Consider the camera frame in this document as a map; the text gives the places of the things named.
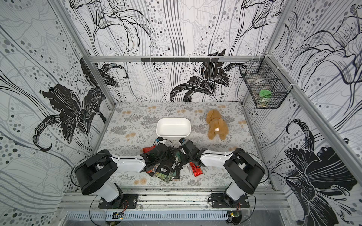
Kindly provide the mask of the green picture tea bag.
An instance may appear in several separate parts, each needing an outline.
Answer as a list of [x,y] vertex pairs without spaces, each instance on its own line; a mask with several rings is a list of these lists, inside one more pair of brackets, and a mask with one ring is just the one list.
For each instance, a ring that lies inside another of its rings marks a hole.
[[183,160],[182,160],[182,155],[181,153],[179,152],[176,152],[174,154],[174,160],[175,160],[175,163],[179,166],[182,166],[183,165]]

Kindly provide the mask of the red long tea bag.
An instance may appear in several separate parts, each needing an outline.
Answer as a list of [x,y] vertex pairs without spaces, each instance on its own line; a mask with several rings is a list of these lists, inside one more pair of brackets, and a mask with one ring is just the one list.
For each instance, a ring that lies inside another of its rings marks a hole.
[[192,171],[193,171],[194,177],[198,177],[198,176],[200,176],[200,175],[203,174],[203,171],[202,171],[201,167],[196,166],[196,165],[195,165],[194,163],[192,163],[192,162],[190,162],[189,164],[190,164],[191,169],[192,169]]

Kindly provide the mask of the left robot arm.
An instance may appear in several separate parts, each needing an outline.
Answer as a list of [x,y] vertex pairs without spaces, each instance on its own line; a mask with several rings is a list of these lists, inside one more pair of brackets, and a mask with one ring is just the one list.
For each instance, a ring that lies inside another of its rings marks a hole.
[[107,202],[121,197],[121,190],[110,182],[114,174],[146,172],[173,158],[170,147],[155,146],[151,151],[136,156],[112,155],[107,149],[87,157],[74,168],[83,195],[98,195]]

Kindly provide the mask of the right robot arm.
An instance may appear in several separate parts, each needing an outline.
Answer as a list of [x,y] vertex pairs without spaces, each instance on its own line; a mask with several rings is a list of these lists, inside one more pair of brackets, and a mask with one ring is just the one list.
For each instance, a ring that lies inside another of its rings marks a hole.
[[194,163],[197,167],[218,167],[229,173],[233,182],[225,190],[226,201],[237,201],[243,195],[252,195],[265,175],[264,167],[251,153],[241,148],[221,153],[210,149],[198,149],[191,140],[184,138],[180,139],[180,144],[177,152],[180,153],[181,166]]

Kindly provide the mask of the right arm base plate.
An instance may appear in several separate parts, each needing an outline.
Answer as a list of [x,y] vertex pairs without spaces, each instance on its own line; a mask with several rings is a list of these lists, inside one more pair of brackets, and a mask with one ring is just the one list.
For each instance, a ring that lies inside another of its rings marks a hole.
[[212,193],[208,201],[211,202],[212,207],[215,209],[233,208],[245,209],[249,208],[249,200],[246,194],[242,195],[238,200],[233,200],[226,193]]

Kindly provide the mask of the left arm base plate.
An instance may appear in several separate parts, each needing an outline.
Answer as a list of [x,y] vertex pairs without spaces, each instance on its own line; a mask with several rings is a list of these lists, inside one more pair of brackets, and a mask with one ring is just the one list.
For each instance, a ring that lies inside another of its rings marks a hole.
[[135,209],[138,201],[138,194],[122,194],[111,202],[101,198],[99,209]]

